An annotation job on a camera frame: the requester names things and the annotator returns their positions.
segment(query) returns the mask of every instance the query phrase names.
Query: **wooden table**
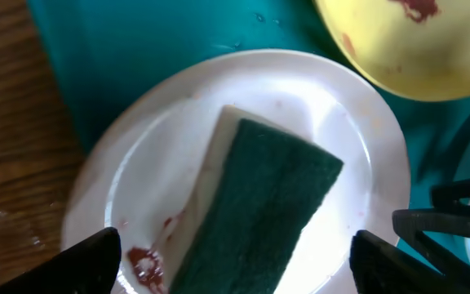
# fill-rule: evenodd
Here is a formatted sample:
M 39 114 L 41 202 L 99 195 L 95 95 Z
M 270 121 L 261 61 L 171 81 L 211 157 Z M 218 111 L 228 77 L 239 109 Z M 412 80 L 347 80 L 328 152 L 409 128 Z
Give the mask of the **wooden table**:
M 60 250 L 82 159 L 25 0 L 0 0 L 0 283 Z

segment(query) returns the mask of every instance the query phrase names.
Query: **teal surface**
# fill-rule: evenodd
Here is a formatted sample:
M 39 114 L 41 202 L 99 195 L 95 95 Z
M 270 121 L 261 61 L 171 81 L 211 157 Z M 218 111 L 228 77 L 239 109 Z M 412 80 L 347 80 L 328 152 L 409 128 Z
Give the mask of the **teal surface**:
M 74 126 L 89 151 L 106 127 L 164 78 L 202 60 L 286 48 L 344 65 L 311 0 L 29 0 Z M 470 141 L 470 98 L 421 103 L 379 90 L 407 142 L 410 207 L 453 179 Z M 450 236 L 433 236 L 466 259 Z M 406 244 L 400 248 L 415 255 Z

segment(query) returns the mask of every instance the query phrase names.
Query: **green scouring pad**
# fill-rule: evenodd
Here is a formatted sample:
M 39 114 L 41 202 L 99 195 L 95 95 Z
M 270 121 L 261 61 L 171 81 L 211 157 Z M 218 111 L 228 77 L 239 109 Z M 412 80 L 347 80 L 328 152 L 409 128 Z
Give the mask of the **green scouring pad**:
M 242 119 L 170 293 L 273 293 L 342 166 L 296 136 Z

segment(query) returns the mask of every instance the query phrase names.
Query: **plate rim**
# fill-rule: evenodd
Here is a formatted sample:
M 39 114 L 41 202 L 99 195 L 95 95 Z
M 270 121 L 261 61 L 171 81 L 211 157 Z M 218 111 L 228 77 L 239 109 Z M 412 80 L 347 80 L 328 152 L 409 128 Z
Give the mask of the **plate rim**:
M 385 113 L 390 117 L 389 119 L 394 122 L 390 127 L 393 128 L 392 132 L 395 132 L 398 136 L 396 138 L 400 142 L 403 142 L 403 151 L 402 153 L 405 156 L 406 160 L 406 186 L 404 188 L 404 193 L 407 195 L 406 200 L 407 204 L 402 208 L 407 208 L 409 206 L 410 202 L 410 163 L 408 159 L 408 154 L 407 154 L 407 147 L 406 147 L 406 141 L 405 137 L 403 135 L 403 132 L 401 131 L 401 127 L 392 112 L 391 108 L 388 106 L 388 104 L 385 102 L 383 97 L 364 79 L 362 78 L 358 73 L 353 72 L 351 69 L 348 69 L 347 67 L 334 62 L 333 60 L 327 59 L 322 56 L 316 56 L 311 53 L 306 53 L 302 51 L 293 51 L 293 50 L 283 50 L 283 49 L 259 49 L 259 50 L 250 50 L 250 51 L 240 51 L 240 52 L 235 52 L 223 56 L 219 56 L 213 59 L 205 60 L 201 63 L 198 63 L 196 65 L 193 65 L 191 67 L 188 67 L 186 69 L 183 69 L 179 71 L 178 73 L 170 76 L 169 78 L 164 79 L 161 81 L 158 85 L 155 87 L 152 87 L 148 91 L 146 91 L 138 100 L 136 100 L 131 106 L 129 106 L 122 114 L 119 115 L 119 117 L 107 128 L 107 130 L 104 132 L 104 134 L 100 137 L 98 142 L 95 144 L 95 147 L 92 149 L 91 153 L 89 154 L 88 158 L 82 165 L 82 168 L 78 174 L 77 179 L 74 182 L 73 188 L 70 192 L 69 200 L 67 202 L 67 207 L 63 219 L 63 225 L 62 225 L 62 230 L 61 230 L 61 249 L 65 249 L 69 246 L 72 246 L 73 243 L 66 243 L 67 236 L 70 235 L 70 232 L 67 231 L 67 223 L 70 221 L 69 219 L 69 210 L 73 205 L 76 205 L 78 200 L 80 198 L 83 198 L 85 196 L 84 193 L 80 192 L 81 185 L 83 180 L 83 177 L 90 171 L 91 166 L 95 165 L 96 163 L 100 162 L 101 159 L 99 159 L 99 154 L 102 154 L 106 149 L 109 148 L 109 142 L 116 138 L 117 132 L 120 131 L 122 128 L 122 125 L 126 124 L 128 125 L 128 118 L 131 116 L 132 111 L 136 108 L 138 108 L 140 105 L 146 103 L 148 98 L 152 96 L 154 93 L 156 93 L 159 89 L 164 88 L 164 86 L 171 82 L 172 80 L 176 79 L 178 76 L 184 74 L 185 72 L 188 72 L 190 70 L 193 70 L 194 68 L 197 68 L 198 66 L 204 66 L 209 63 L 214 63 L 214 62 L 219 62 L 222 60 L 226 59 L 232 59 L 232 58 L 238 58 L 241 56 L 248 56 L 248 55 L 260 55 L 260 54 L 283 54 L 283 55 L 290 55 L 290 56 L 303 56 L 303 57 L 308 57 L 312 58 L 314 60 L 317 60 L 317 62 L 324 62 L 326 64 L 329 64 L 331 66 L 334 66 L 338 69 L 342 69 L 345 71 L 347 74 L 349 74 L 351 77 L 353 77 L 354 80 L 356 80 L 357 83 L 361 83 L 363 86 L 368 87 L 371 91 L 373 91 L 378 98 L 381 100 L 381 102 L 385 105 L 385 109 L 387 110 Z M 104 202 L 107 201 L 108 195 L 103 195 L 102 199 Z

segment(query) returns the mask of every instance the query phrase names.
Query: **red food residue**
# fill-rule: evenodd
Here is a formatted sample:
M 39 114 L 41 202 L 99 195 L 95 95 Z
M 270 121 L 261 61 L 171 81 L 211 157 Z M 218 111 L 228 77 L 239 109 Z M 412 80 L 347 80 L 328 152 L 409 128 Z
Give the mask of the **red food residue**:
M 176 216 L 168 217 L 164 221 L 162 230 L 150 249 L 132 247 L 126 254 L 139 284 L 147 287 L 153 294 L 166 293 L 163 283 L 162 257 L 159 256 L 157 248 L 165 240 L 166 242 L 171 240 L 171 232 L 175 229 L 177 221 L 183 217 L 184 213 L 185 210 Z
M 173 217 L 168 217 L 165 221 L 164 221 L 164 225 L 163 226 L 163 229 L 165 229 L 170 223 L 171 221 L 173 220 Z
M 406 16 L 416 23 L 425 21 L 429 16 L 438 13 L 435 0 L 389 0 L 399 2 L 404 7 Z
M 133 247 L 127 253 L 137 281 L 153 294 L 163 294 L 162 260 L 153 249 Z
M 353 43 L 351 42 L 351 38 L 349 38 L 349 36 L 346 33 L 342 34 L 342 42 L 346 51 L 349 52 L 349 54 L 354 57 L 357 53 L 355 52 L 355 47 L 353 46 Z

